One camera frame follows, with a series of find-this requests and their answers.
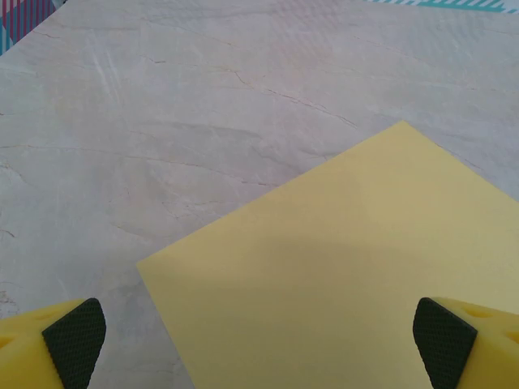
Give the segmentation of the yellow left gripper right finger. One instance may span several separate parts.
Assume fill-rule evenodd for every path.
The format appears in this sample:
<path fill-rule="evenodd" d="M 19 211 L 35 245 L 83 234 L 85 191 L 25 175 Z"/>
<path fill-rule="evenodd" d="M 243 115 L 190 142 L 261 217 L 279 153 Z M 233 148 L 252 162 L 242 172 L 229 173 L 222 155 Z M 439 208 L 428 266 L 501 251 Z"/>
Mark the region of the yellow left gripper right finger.
<path fill-rule="evenodd" d="M 423 297 L 413 337 L 434 388 L 518 387 L 517 314 Z"/>

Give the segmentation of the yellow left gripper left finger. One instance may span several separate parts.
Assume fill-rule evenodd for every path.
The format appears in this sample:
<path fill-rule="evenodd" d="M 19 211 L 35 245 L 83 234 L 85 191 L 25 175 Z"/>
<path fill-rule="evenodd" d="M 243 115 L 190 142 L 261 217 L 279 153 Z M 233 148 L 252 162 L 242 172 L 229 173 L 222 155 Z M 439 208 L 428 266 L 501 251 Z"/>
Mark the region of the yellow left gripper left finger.
<path fill-rule="evenodd" d="M 3 318 L 1 387 L 88 387 L 105 335 L 105 315 L 93 297 Z"/>

